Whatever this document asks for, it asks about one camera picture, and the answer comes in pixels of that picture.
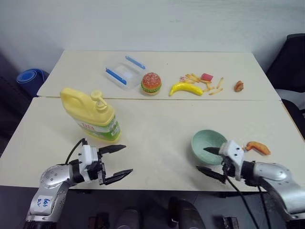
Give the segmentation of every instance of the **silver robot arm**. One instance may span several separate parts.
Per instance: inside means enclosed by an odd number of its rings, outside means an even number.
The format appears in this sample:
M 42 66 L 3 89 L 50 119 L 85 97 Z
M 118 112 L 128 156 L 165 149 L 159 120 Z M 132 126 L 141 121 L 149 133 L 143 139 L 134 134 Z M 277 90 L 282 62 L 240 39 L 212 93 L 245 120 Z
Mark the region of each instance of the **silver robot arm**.
M 77 160 L 51 166 L 42 174 L 38 191 L 31 201 L 24 229 L 56 228 L 56 222 L 60 218 L 70 187 L 84 181 L 90 183 L 96 179 L 100 185 L 108 185 L 123 179 L 132 172 L 132 169 L 124 170 L 106 178 L 102 155 L 116 152 L 126 146 L 113 145 L 97 150 L 94 146 L 85 145 L 86 140 L 82 140 L 83 146 Z
M 244 150 L 234 141 L 205 150 L 223 156 L 224 174 L 206 167 L 197 167 L 199 171 L 223 183 L 230 176 L 238 181 L 244 179 L 249 186 L 261 186 L 275 199 L 286 221 L 305 219 L 305 190 L 293 180 L 289 169 L 276 163 L 244 161 Z

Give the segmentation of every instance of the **dish soap bottle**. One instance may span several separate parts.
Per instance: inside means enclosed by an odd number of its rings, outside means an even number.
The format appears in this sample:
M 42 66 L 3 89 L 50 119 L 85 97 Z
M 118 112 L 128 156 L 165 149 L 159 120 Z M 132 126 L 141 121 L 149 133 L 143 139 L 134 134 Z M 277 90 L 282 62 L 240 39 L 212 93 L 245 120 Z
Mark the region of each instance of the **dish soap bottle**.
M 87 134 L 108 142 L 115 142 L 121 135 L 114 109 L 103 100 L 100 91 L 93 91 L 88 96 L 64 88 L 61 91 L 61 101 L 66 112 Z

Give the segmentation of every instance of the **white table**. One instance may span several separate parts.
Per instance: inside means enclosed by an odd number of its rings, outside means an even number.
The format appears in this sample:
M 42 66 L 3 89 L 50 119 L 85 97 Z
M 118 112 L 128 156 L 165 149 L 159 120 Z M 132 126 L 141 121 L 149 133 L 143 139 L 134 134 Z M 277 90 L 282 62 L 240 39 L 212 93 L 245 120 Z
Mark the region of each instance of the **white table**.
M 145 95 L 137 86 L 126 91 L 106 77 L 106 61 L 115 56 L 130 55 L 143 62 L 150 72 L 162 78 L 162 88 L 156 96 Z M 212 86 L 224 78 L 224 90 L 215 95 L 197 96 L 188 92 L 176 92 L 169 97 L 173 84 L 181 76 L 194 73 L 214 75 Z M 237 81 L 244 82 L 244 90 L 234 92 Z M 196 84 L 206 88 L 203 83 Z M 188 99 L 188 100 L 263 100 L 279 101 L 280 97 L 267 79 L 252 53 L 236 52 L 102 52 L 64 51 L 50 76 L 40 88 L 39 96 L 59 96 L 64 87 L 90 94 L 101 90 L 105 98 L 124 99 Z
M 255 151 L 247 161 L 276 162 L 289 168 L 305 187 L 305 144 L 290 117 L 277 101 L 156 101 L 107 100 L 122 128 L 119 144 L 127 148 L 105 155 L 107 175 L 133 168 L 109 186 L 98 182 L 74 188 L 232 191 L 196 169 L 191 138 L 212 129 L 243 145 L 258 141 L 272 154 Z M 97 147 L 106 144 L 87 136 L 64 111 L 57 98 L 34 98 L 0 158 L 0 185 L 38 187 L 49 166 L 63 163 L 77 141 L 87 137 Z M 213 167 L 220 172 L 220 167 Z M 242 191 L 256 191 L 235 182 Z

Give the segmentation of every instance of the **toy hamburger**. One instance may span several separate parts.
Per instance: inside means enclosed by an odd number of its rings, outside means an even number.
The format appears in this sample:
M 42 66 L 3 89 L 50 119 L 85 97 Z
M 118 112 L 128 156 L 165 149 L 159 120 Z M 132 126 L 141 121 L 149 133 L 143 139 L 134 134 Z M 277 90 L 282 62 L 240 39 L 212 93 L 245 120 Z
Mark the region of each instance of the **toy hamburger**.
M 158 94 L 161 88 L 161 78 L 156 73 L 147 73 L 141 81 L 143 91 L 148 95 Z

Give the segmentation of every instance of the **dark floor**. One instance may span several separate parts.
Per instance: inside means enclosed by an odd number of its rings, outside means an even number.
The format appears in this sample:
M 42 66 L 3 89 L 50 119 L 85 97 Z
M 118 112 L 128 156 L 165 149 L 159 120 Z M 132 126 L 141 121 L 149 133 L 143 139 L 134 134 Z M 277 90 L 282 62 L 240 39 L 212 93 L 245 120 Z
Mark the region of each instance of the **dark floor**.
M 21 229 L 36 188 L 0 186 L 0 228 Z M 239 196 L 220 197 L 220 193 L 186 191 L 140 190 L 70 190 L 63 208 L 58 229 L 87 229 L 88 218 L 98 213 L 109 213 L 110 228 L 127 206 L 145 206 L 144 228 L 168 229 L 165 209 L 171 196 L 184 198 L 198 209 L 207 229 L 224 229 L 222 217 L 237 217 L 240 229 L 254 229 L 254 224 Z M 259 195 L 246 195 L 261 229 L 266 229 L 266 219 Z M 266 194 L 272 228 L 284 229 L 273 201 Z

